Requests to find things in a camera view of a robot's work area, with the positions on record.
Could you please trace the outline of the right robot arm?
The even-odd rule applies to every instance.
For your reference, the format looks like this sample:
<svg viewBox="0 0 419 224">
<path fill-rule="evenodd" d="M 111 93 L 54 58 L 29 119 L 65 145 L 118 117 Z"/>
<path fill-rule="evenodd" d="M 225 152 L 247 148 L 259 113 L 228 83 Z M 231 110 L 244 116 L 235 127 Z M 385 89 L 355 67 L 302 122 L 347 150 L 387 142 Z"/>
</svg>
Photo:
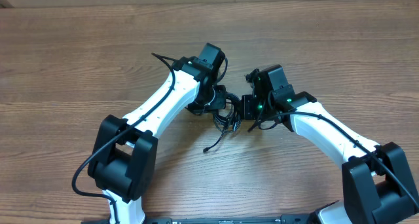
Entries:
<svg viewBox="0 0 419 224">
<path fill-rule="evenodd" d="M 418 213 L 418 191 L 405 152 L 381 145 L 334 118 L 311 94 L 296 93 L 280 65 L 246 75 L 252 93 L 243 96 L 243 115 L 252 129 L 270 121 L 306 138 L 342 172 L 343 199 L 282 223 L 398 223 Z"/>
</svg>

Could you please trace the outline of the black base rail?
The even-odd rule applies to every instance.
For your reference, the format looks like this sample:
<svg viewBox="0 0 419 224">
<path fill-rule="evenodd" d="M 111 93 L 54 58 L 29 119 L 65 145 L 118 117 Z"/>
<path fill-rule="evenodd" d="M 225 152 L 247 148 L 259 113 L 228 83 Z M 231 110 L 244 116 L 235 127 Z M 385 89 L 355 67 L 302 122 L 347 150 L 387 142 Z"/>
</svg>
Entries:
<svg viewBox="0 0 419 224">
<path fill-rule="evenodd" d="M 224 217 L 171 219 L 168 217 L 145 218 L 145 224 L 320 224 L 314 214 L 283 214 L 279 217 Z"/>
</svg>

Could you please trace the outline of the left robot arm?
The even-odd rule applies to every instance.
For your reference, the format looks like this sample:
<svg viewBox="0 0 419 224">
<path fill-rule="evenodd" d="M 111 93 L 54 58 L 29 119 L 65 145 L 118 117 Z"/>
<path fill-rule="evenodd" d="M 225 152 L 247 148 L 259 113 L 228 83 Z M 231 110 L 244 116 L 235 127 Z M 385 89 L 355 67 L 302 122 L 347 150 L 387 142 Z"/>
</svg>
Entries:
<svg viewBox="0 0 419 224">
<path fill-rule="evenodd" d="M 166 81 L 140 107 L 102 121 L 88 175 L 108 201 L 105 223 L 145 222 L 141 197 L 153 178 L 159 138 L 182 109 L 197 111 L 216 100 L 219 68 L 226 63 L 225 53 L 208 43 L 199 56 L 174 60 Z"/>
</svg>

